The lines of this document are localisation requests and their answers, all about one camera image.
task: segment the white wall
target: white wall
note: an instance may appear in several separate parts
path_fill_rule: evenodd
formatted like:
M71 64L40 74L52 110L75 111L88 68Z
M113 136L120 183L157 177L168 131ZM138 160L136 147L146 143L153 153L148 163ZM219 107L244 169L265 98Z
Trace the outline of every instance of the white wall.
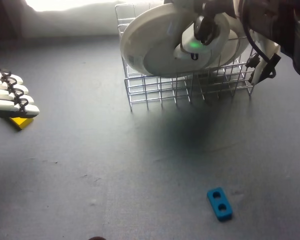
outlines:
M35 11L24 2L21 13L22 36L42 38L117 35L115 5L123 2L125 1L114 0L94 3L64 11ZM159 5L163 0L151 0L151 2L153 5Z

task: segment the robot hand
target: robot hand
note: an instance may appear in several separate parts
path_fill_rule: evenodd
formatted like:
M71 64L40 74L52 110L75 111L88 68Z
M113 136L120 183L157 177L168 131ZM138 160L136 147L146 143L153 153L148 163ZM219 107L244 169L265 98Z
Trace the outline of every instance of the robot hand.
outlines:
M28 93L19 76L0 69L0 118L37 116L40 111Z

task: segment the yellow block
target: yellow block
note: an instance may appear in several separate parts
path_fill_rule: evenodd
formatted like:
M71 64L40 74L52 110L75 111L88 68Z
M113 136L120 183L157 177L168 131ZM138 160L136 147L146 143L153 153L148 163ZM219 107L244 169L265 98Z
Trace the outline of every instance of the yellow block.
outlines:
M33 118L21 118L21 117L10 117L10 120L14 123L19 129L24 129L30 123L34 121Z

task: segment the dish rack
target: dish rack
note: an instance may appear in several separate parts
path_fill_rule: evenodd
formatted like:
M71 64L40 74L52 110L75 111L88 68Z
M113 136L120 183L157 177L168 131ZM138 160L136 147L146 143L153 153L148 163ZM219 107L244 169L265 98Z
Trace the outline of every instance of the dish rack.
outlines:
M153 4L150 2L127 3L115 6L115 13L118 22L119 37L121 38L127 26L140 14L151 9ZM229 39L229 41L239 40L246 37ZM237 59L233 59L230 64L214 68L205 68L200 71L184 72L175 75L173 78L161 76L145 76L129 67L122 58L124 70L124 85L128 98L130 110L133 104L165 100L187 99L190 103L194 97L200 97L204 101L208 96L215 95L217 98L223 93L230 93L233 97L238 90L246 90L251 96L254 86L248 80L252 70L248 71L245 66L249 57L254 54L253 48L249 47Z

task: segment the blue rectangular object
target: blue rectangular object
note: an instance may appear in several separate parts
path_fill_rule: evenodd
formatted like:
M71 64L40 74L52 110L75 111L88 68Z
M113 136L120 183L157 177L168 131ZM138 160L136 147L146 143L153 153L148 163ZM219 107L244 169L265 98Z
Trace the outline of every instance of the blue rectangular object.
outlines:
M206 195L219 221L222 222L231 219L233 213L232 208L221 187L208 191Z

